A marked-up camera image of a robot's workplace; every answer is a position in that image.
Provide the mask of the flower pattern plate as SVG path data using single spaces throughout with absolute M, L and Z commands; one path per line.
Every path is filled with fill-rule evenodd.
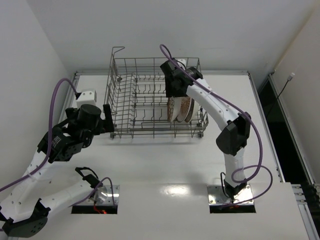
M 200 105 L 198 104 L 198 102 L 195 101 L 195 100 L 192 98 L 192 99 L 191 99 L 191 106 L 190 106 L 188 115 L 186 116 L 186 118 L 185 118 L 184 121 L 185 121 L 186 123 L 191 122 L 191 121 L 194 119 L 194 117 L 196 116 L 199 108 L 200 108 Z
M 167 101 L 167 120 L 173 122 L 180 113 L 183 97 L 169 97 Z

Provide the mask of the orange sunburst plate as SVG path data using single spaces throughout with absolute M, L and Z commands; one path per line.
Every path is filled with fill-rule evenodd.
M 178 113 L 178 116 L 176 117 L 177 122 L 181 123 L 185 121 L 190 111 L 190 106 L 191 106 L 191 98 L 188 96 L 183 97 L 181 100 L 180 111 Z

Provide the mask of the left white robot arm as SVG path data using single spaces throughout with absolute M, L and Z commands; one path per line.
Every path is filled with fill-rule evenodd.
M 104 203 L 108 196 L 115 200 L 114 189 L 104 186 L 94 171 L 83 174 L 84 167 L 75 168 L 81 176 L 79 182 L 50 196 L 42 195 L 60 168 L 89 147 L 94 136 L 115 130 L 109 104 L 102 109 L 83 104 L 67 108 L 65 113 L 66 119 L 47 132 L 38 144 L 25 179 L 0 203 L 1 231 L 8 237 L 33 237 L 43 229 L 49 217 L 87 199 L 95 204 Z

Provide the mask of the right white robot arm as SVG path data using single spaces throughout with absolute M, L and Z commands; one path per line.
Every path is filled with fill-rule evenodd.
M 234 107 L 212 95 L 209 84 L 195 67 L 182 71 L 175 66 L 176 62 L 167 60 L 160 65 L 165 77 L 166 95 L 192 98 L 215 120 L 221 130 L 216 144 L 224 155 L 224 193 L 233 200 L 247 185 L 244 152 L 250 136 L 250 123 Z

